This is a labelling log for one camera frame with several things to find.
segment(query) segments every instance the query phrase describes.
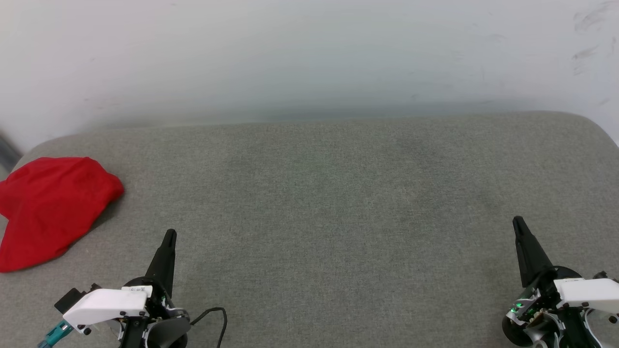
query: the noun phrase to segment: white wall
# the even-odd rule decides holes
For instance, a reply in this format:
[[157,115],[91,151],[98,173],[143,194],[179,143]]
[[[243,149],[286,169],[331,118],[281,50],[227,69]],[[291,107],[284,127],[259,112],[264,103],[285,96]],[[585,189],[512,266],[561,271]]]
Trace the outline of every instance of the white wall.
[[619,140],[619,3],[0,0],[0,132],[562,110]]

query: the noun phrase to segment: teal cable connector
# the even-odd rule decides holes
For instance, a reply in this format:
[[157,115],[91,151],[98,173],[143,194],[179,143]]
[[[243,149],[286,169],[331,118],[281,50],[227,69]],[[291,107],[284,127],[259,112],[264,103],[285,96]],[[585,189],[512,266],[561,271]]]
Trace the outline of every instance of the teal cable connector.
[[66,321],[62,320],[58,323],[58,325],[56,325],[55,328],[45,335],[45,340],[41,341],[37,348],[51,348],[58,343],[58,341],[70,334],[71,331],[73,331],[73,327]]

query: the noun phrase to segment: gray fabric surface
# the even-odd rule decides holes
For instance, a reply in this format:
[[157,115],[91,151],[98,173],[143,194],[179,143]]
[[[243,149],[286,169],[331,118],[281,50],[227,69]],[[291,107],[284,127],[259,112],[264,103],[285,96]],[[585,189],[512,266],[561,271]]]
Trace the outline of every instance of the gray fabric surface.
[[[143,275],[168,228],[174,302],[225,307],[226,348],[511,347],[514,215],[555,264],[619,276],[619,150],[580,116],[125,129],[19,165],[42,156],[90,156],[126,193],[64,256],[0,274],[3,347],[35,347],[70,288]],[[189,347],[215,347],[221,325],[205,317]],[[57,347],[117,346],[102,326]]]

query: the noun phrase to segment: red cloth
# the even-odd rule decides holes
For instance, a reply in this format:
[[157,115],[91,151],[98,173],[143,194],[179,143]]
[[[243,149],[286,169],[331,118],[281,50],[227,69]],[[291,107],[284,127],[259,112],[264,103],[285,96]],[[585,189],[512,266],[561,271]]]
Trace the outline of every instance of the red cloth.
[[0,272],[61,256],[123,192],[120,180],[88,157],[43,157],[11,173],[0,182],[0,214],[9,219]]

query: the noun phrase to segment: black cable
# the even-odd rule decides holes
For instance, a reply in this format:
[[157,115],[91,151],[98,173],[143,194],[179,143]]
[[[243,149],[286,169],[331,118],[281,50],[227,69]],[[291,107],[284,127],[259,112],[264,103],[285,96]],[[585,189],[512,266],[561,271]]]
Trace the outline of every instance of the black cable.
[[200,321],[200,319],[204,318],[205,315],[209,314],[212,311],[222,311],[223,313],[223,327],[222,327],[222,333],[219,334],[219,341],[217,342],[217,348],[219,348],[219,346],[222,345],[222,339],[223,339],[223,334],[226,332],[226,326],[228,326],[228,316],[226,315],[226,309],[224,309],[224,307],[213,307],[213,308],[209,308],[206,311],[204,311],[204,313],[200,314],[194,321],[192,321],[190,324],[191,326],[195,325],[198,321]]

